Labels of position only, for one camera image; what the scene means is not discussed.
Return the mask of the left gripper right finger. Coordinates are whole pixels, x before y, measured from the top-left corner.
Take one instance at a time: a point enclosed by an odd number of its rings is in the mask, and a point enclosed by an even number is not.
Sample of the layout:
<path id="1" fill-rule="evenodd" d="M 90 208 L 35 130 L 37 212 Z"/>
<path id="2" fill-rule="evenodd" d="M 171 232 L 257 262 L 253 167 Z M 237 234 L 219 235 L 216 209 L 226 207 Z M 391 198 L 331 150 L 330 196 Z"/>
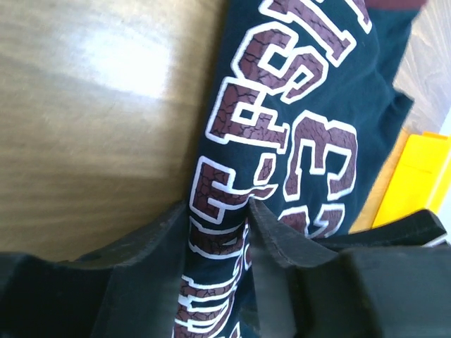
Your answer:
<path id="1" fill-rule="evenodd" d="M 450 245 L 432 212 L 307 239 L 253 200 L 249 225 L 262 337 L 450 336 Z"/>

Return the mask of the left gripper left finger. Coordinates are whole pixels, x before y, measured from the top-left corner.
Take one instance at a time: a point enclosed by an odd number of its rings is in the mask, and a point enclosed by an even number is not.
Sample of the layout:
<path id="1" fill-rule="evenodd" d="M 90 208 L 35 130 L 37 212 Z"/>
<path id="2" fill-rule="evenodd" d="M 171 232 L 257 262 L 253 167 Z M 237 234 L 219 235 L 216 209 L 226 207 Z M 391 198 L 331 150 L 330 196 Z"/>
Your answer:
<path id="1" fill-rule="evenodd" d="M 1 254 L 2 337 L 170 337 L 186 205 L 74 261 Z"/>

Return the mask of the navy tank top maroon trim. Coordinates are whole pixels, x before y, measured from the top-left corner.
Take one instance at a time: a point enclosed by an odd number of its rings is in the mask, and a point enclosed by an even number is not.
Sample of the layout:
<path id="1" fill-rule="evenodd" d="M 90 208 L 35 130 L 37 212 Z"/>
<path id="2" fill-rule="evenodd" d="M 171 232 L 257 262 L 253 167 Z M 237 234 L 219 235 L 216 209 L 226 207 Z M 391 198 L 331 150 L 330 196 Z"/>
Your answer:
<path id="1" fill-rule="evenodd" d="M 394 88 L 423 1 L 231 1 L 187 194 L 174 337 L 251 337 L 247 202 L 347 234 L 412 107 Z"/>

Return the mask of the yellow plastic bin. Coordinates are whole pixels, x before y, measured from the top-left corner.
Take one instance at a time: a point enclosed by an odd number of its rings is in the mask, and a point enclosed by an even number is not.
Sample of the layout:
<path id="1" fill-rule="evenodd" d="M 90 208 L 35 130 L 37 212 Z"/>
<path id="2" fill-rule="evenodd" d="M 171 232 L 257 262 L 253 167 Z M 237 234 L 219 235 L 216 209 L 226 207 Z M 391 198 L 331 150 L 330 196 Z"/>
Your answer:
<path id="1" fill-rule="evenodd" d="M 421 209 L 450 229 L 450 136 L 402 130 L 351 231 L 382 227 Z"/>

